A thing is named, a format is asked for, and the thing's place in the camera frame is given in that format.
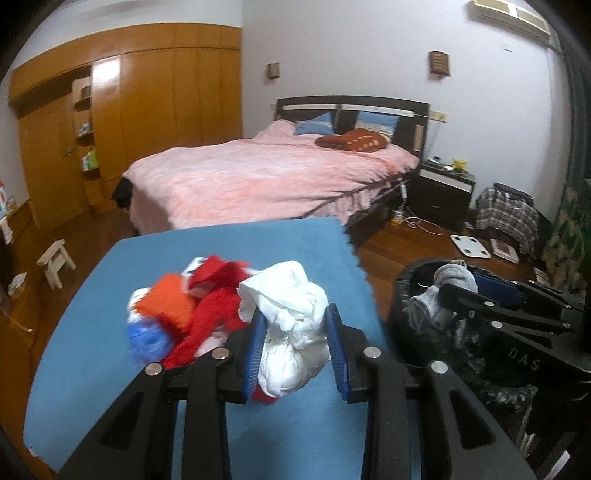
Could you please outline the white plastic bag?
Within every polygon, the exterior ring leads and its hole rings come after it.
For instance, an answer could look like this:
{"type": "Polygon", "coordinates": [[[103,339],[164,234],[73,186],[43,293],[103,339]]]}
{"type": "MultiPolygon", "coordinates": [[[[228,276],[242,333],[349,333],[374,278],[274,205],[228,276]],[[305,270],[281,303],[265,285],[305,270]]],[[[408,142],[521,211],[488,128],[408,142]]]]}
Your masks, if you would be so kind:
{"type": "Polygon", "coordinates": [[[325,290],[308,280],[304,267],[290,260],[276,263],[238,286],[238,316],[252,321],[256,311],[266,319],[260,360],[260,389],[280,398],[303,388],[329,362],[325,335],[325,290]]]}

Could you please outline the red knitted cloth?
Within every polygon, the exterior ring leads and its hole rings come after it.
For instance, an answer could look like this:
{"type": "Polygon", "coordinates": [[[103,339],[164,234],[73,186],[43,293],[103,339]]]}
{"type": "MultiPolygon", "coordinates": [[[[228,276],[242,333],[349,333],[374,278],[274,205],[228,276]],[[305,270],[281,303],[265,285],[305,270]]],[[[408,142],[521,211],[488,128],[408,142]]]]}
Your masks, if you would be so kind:
{"type": "Polygon", "coordinates": [[[238,286],[252,275],[249,264],[225,261],[211,255],[199,259],[183,283],[184,292],[197,303],[189,330],[161,361],[165,369],[190,363],[223,346],[229,334],[245,328],[249,321],[240,319],[238,286]]]}

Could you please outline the orange bristly mat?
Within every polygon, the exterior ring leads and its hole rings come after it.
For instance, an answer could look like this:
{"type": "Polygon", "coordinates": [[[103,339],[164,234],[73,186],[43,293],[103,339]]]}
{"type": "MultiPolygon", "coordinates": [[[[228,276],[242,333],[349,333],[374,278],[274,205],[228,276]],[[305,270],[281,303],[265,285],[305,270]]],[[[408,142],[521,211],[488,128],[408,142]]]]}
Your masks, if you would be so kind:
{"type": "Polygon", "coordinates": [[[156,319],[165,330],[175,335],[189,330],[195,300],[183,292],[183,276],[163,275],[134,305],[143,317],[156,319]]]}

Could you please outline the blue plastic bag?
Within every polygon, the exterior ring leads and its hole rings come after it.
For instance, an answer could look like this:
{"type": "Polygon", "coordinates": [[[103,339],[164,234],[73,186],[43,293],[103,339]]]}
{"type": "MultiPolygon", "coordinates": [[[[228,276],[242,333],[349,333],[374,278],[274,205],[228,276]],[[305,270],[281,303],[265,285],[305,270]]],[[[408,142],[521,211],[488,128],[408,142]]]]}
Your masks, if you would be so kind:
{"type": "Polygon", "coordinates": [[[126,333],[129,356],[138,366],[161,361],[173,347],[172,338],[160,323],[154,318],[143,316],[136,310],[136,304],[149,291],[149,288],[135,290],[127,303],[126,333]]]}

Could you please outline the black lined trash bin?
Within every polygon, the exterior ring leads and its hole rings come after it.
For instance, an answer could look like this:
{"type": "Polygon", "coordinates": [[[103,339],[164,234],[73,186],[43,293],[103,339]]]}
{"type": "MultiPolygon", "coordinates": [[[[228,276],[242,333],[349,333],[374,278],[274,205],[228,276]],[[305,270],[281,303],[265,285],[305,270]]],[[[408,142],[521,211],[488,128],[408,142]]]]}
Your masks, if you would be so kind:
{"type": "Polygon", "coordinates": [[[408,265],[394,283],[388,320],[394,350],[415,366],[435,360],[450,365],[538,469],[546,460],[573,452],[590,395],[569,400],[530,384],[506,385],[487,372],[481,352],[487,321],[461,316],[438,298],[444,285],[479,293],[474,271],[501,278],[460,259],[427,258],[408,265]]]}

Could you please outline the small red white scale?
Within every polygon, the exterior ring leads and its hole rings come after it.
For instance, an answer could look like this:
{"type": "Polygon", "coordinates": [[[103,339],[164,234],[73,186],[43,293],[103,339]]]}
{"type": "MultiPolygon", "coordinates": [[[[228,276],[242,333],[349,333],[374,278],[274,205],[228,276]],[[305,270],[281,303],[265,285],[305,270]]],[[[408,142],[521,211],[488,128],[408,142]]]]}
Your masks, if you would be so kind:
{"type": "Polygon", "coordinates": [[[493,254],[497,257],[513,264],[518,264],[520,262],[519,255],[513,246],[495,238],[490,239],[490,244],[493,254]]]}

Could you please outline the patterned curtain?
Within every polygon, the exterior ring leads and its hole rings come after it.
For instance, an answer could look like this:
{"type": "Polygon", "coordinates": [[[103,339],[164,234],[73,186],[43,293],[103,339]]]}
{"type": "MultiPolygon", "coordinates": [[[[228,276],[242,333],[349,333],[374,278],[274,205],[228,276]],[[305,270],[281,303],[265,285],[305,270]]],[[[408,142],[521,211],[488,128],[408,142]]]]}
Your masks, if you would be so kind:
{"type": "Polygon", "coordinates": [[[567,187],[542,260],[560,291],[582,295],[590,278],[590,180],[567,187]]]}

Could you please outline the white bathroom scale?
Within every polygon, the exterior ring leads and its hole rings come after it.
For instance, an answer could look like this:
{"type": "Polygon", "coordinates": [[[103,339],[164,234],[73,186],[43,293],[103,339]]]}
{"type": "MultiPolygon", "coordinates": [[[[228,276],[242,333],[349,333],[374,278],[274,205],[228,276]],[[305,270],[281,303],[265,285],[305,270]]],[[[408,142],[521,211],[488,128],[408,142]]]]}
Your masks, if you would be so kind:
{"type": "Polygon", "coordinates": [[[490,259],[491,253],[486,247],[475,237],[452,234],[450,240],[460,251],[460,253],[468,258],[476,259],[490,259]]]}

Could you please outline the plaid shirt on chair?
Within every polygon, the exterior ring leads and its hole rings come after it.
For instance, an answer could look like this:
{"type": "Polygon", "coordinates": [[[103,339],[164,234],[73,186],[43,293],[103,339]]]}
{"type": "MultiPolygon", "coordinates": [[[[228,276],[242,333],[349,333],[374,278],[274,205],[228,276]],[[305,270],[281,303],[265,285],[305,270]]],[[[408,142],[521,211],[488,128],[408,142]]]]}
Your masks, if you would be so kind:
{"type": "Polygon", "coordinates": [[[519,244],[523,255],[533,256],[538,241],[538,210],[520,196],[496,187],[485,189],[476,201],[476,229],[494,229],[519,244]]]}

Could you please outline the black white nightstand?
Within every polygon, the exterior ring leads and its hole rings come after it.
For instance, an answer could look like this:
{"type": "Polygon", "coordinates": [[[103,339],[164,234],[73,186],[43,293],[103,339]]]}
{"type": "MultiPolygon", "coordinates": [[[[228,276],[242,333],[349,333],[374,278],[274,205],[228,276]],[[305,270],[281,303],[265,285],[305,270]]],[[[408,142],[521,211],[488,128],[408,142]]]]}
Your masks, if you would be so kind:
{"type": "Polygon", "coordinates": [[[460,232],[467,218],[476,179],[425,161],[409,182],[409,206],[420,218],[460,232]]]}

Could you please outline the yellow plush toy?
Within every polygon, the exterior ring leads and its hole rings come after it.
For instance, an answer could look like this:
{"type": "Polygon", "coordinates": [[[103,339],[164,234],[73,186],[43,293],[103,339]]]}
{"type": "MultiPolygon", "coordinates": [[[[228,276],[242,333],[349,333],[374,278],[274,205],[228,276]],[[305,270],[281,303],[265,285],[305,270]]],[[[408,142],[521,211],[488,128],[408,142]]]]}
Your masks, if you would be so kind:
{"type": "Polygon", "coordinates": [[[451,166],[452,166],[452,169],[455,172],[460,172],[460,173],[467,173],[468,172],[467,161],[466,160],[454,159],[452,161],[451,166]]]}

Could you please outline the bed with pink duvet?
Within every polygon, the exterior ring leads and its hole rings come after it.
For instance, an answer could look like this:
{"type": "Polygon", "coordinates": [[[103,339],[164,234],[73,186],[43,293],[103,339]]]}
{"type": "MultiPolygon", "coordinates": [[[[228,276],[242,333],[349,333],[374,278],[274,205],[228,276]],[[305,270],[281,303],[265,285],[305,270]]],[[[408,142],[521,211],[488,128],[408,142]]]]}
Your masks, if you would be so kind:
{"type": "Polygon", "coordinates": [[[139,159],[123,175],[132,185],[130,220],[142,234],[307,217],[346,224],[419,164],[394,144],[365,153],[315,140],[276,120],[251,139],[139,159]]]}

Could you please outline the blue table mat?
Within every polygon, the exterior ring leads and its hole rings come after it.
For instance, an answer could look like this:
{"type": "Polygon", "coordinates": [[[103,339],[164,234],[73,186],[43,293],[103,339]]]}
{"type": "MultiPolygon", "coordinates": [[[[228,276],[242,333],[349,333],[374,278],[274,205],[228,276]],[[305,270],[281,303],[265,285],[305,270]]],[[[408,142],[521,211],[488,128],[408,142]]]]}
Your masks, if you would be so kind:
{"type": "Polygon", "coordinates": [[[138,374],[198,367],[262,321],[259,365],[226,410],[235,479],[359,479],[369,409],[335,385],[328,314],[388,346],[372,288],[331,219],[277,220],[118,242],[42,354],[23,440],[62,471],[138,374]]]}

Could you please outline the brown dotted pillow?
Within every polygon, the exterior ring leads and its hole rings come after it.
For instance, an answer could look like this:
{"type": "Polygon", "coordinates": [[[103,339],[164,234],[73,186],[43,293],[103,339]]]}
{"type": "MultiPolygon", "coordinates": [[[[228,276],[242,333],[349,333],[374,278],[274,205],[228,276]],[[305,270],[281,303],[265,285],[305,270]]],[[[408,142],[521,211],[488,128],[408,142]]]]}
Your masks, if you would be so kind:
{"type": "Polygon", "coordinates": [[[327,135],[315,139],[318,147],[361,153],[374,153],[385,149],[388,144],[386,137],[366,129],[353,129],[342,135],[327,135]]]}

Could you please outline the right blue pillow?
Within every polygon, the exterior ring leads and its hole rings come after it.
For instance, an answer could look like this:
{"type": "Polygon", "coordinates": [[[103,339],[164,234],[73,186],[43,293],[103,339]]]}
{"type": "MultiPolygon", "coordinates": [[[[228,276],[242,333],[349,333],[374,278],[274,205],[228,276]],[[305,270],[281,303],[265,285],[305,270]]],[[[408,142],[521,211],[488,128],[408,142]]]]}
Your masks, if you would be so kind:
{"type": "Polygon", "coordinates": [[[381,114],[362,111],[356,116],[356,129],[378,133],[391,141],[396,133],[400,117],[398,115],[381,114]]]}

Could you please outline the blue pillow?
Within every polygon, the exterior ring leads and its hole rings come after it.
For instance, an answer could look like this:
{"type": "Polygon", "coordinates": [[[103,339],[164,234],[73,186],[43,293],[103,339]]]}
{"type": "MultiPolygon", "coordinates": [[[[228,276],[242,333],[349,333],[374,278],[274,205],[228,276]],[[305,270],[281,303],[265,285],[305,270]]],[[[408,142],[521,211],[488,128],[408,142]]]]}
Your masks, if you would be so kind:
{"type": "Polygon", "coordinates": [[[356,116],[356,129],[378,133],[391,141],[396,133],[400,117],[398,115],[381,114],[362,111],[356,116]]]}
{"type": "Polygon", "coordinates": [[[334,123],[332,123],[332,114],[327,112],[310,120],[297,121],[294,135],[335,135],[335,127],[334,123]]]}

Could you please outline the left blue pillow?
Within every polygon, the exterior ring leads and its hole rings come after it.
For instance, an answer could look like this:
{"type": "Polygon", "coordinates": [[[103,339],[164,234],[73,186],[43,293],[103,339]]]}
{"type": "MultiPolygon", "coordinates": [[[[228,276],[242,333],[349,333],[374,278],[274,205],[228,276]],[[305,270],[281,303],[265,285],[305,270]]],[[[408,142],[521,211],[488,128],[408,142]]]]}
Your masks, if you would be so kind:
{"type": "Polygon", "coordinates": [[[327,112],[310,120],[297,121],[294,135],[335,135],[335,127],[334,123],[332,123],[332,114],[327,112]]]}

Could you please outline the small white stool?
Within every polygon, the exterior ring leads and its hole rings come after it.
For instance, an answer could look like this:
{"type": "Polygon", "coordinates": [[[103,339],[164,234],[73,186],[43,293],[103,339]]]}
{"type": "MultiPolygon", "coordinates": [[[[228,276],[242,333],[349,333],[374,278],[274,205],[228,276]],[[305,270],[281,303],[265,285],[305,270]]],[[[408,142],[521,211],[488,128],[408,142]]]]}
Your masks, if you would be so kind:
{"type": "Polygon", "coordinates": [[[54,241],[38,258],[36,265],[44,270],[44,275],[52,290],[60,290],[63,287],[59,272],[63,267],[74,271],[76,264],[70,257],[65,247],[65,240],[54,241]]]}

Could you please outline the wooden side desk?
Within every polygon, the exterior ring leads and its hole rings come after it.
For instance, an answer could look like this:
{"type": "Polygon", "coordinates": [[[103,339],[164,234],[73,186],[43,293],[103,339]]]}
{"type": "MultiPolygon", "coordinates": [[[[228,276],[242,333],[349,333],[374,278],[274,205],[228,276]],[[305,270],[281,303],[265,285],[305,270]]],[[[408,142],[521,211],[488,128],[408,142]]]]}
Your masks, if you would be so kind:
{"type": "Polygon", "coordinates": [[[40,321],[40,270],[36,265],[38,249],[35,244],[39,231],[29,201],[8,214],[7,226],[12,231],[12,241],[7,245],[11,270],[6,275],[8,305],[5,318],[30,350],[40,321]]]}

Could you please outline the white air conditioner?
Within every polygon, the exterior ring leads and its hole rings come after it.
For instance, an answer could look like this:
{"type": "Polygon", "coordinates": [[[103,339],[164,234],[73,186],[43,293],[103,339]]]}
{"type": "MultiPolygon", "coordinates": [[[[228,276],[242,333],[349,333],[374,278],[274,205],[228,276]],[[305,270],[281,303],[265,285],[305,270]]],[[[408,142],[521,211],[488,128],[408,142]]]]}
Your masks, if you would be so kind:
{"type": "Polygon", "coordinates": [[[551,33],[546,20],[514,3],[502,0],[473,0],[472,4],[483,18],[511,27],[542,43],[548,43],[550,40],[551,33]]]}

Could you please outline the wooden wardrobe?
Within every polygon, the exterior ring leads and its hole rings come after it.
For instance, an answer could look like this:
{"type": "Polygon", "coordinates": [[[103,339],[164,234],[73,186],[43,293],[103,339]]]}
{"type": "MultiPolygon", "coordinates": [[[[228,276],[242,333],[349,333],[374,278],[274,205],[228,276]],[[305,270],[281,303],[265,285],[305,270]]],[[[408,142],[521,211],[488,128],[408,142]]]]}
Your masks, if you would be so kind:
{"type": "Polygon", "coordinates": [[[155,23],[91,34],[17,67],[16,114],[33,219],[102,210],[136,160],[242,136],[242,31],[155,23]]]}

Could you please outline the right wall lamp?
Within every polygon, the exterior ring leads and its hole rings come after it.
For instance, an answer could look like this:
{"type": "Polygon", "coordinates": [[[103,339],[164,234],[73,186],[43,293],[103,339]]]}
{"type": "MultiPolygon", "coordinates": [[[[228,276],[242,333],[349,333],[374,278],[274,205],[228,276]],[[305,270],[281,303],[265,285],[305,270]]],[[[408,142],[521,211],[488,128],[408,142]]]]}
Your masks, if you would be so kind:
{"type": "Polygon", "coordinates": [[[430,74],[439,78],[446,78],[451,75],[450,56],[443,51],[429,52],[430,74]]]}

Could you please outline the wall lamp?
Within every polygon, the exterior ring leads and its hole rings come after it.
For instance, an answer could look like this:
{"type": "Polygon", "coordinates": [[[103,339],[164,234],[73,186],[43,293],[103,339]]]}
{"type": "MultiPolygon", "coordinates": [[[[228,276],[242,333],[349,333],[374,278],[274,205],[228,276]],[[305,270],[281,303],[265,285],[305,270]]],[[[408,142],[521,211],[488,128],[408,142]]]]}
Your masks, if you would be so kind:
{"type": "Polygon", "coordinates": [[[439,78],[446,78],[451,75],[450,56],[443,51],[429,52],[430,74],[439,78]]]}
{"type": "Polygon", "coordinates": [[[270,63],[266,65],[266,78],[269,80],[280,78],[280,63],[270,63]]]}

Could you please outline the left wall lamp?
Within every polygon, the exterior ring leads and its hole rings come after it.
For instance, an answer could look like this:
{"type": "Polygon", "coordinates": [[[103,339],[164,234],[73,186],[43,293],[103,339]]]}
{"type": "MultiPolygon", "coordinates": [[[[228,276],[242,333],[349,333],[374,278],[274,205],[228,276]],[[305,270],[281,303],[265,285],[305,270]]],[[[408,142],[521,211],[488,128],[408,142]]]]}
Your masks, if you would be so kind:
{"type": "Polygon", "coordinates": [[[266,78],[269,80],[280,78],[280,63],[270,63],[266,65],[266,78]]]}

